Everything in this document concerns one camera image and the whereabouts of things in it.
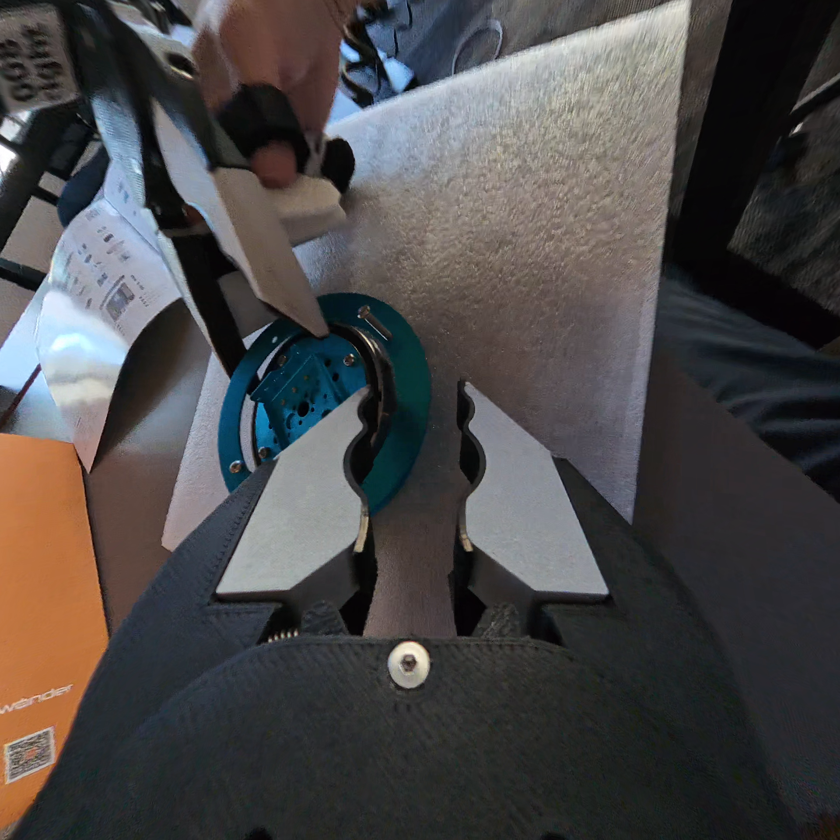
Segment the blue metal turntable bearing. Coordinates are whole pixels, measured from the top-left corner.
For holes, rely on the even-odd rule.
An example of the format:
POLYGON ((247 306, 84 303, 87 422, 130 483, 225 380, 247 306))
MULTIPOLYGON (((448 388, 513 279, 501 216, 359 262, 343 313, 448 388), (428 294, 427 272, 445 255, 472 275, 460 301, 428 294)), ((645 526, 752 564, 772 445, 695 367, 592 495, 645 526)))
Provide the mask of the blue metal turntable bearing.
POLYGON ((329 327, 323 339, 283 318, 259 332, 231 375, 217 428, 217 461, 228 491, 369 385, 379 407, 374 464, 362 488, 371 512, 403 488, 424 441, 431 374, 424 347, 385 302, 341 292, 318 299, 329 327), (363 305, 392 332, 383 338, 357 318, 363 305))

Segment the white foam sheet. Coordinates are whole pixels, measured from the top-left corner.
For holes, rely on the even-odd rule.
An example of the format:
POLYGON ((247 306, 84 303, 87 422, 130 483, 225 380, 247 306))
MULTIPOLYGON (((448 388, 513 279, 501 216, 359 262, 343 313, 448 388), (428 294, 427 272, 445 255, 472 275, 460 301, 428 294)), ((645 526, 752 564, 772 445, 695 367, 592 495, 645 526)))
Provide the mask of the white foam sheet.
POLYGON ((398 310, 432 373, 381 559, 451 550, 461 379, 633 513, 689 30, 660 2, 339 125, 346 221, 296 257, 315 291, 398 310))

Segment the person's dark trousers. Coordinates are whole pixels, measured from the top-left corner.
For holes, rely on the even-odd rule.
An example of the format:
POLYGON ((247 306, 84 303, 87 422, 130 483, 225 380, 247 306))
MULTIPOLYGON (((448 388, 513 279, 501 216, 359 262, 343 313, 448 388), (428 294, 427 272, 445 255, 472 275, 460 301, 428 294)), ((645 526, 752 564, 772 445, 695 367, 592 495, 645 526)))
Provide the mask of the person's dark trousers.
POLYGON ((839 362, 711 297, 683 269, 660 280, 656 342, 772 450, 839 498, 839 362))

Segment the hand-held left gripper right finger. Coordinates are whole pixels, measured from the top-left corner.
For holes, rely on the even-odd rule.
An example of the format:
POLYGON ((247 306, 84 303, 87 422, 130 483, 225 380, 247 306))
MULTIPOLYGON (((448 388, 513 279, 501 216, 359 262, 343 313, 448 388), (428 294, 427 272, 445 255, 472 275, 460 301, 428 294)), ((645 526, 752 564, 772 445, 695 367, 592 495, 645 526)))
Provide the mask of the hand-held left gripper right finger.
POLYGON ((468 381, 458 383, 458 507, 451 599, 456 633, 470 636, 496 606, 514 634, 539 626, 546 605, 610 597, 550 451, 468 381))

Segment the orange cardboard box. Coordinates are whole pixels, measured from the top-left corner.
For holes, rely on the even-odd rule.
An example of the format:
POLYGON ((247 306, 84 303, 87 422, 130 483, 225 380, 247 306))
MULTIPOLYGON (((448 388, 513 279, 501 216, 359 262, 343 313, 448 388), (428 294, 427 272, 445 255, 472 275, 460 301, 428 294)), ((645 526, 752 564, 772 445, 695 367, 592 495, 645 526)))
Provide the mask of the orange cardboard box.
POLYGON ((1 827, 53 770, 108 642, 72 444, 1 436, 1 827))

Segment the white instruction booklet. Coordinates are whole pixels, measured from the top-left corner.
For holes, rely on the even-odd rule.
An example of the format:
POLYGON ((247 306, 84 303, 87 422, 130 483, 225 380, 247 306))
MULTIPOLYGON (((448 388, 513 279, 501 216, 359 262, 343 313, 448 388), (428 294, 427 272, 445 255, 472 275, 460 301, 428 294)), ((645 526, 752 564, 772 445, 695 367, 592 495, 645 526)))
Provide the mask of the white instruction booklet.
POLYGON ((18 434, 72 443, 86 471, 95 463, 114 393, 132 347, 181 298, 151 216, 115 161, 92 202, 65 228, 49 272, 2 346, 2 410, 28 377, 45 406, 18 434))

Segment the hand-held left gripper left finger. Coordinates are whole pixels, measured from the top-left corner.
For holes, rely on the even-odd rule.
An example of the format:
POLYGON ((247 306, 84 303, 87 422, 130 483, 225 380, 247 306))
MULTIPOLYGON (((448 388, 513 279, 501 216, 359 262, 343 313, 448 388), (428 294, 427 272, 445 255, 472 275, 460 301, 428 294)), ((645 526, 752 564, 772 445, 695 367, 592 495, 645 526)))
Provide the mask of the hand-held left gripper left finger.
POLYGON ((362 488, 375 460, 379 403, 362 386, 274 461, 215 591, 224 602, 273 602, 300 622, 335 607, 362 635, 377 562, 362 488))

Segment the dark grey desk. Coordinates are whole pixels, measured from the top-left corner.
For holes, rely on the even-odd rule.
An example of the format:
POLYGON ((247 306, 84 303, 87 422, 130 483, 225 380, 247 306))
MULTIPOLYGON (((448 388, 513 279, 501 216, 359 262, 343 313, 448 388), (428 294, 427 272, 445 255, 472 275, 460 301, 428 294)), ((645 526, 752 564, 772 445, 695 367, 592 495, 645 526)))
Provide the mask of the dark grey desk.
POLYGON ((752 714, 810 676, 838 716, 781 635, 816 640, 838 593, 837 505, 818 519, 831 499, 782 490, 782 466, 713 500, 697 465, 643 490, 638 533, 551 454, 610 597, 527 635, 509 605, 457 635, 457 516, 430 564, 381 559, 371 512, 360 636, 326 602, 300 622, 219 600, 258 467, 122 622, 13 838, 801 838, 752 714))

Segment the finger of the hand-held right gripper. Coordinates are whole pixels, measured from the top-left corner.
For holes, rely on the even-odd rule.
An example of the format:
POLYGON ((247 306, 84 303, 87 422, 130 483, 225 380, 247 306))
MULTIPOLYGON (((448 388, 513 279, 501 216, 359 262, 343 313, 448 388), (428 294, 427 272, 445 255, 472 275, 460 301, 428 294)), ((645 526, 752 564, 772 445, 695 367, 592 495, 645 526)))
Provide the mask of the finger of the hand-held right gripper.
POLYGON ((156 225, 157 247, 176 289, 223 370, 232 375, 245 345, 219 279, 225 259, 244 276, 249 259, 227 207, 224 188, 205 153, 162 108, 149 108, 143 163, 145 205, 156 225))
POLYGON ((218 167, 212 178, 241 256, 238 265, 257 298, 311 336, 325 338, 328 325, 270 191, 248 169, 218 167))

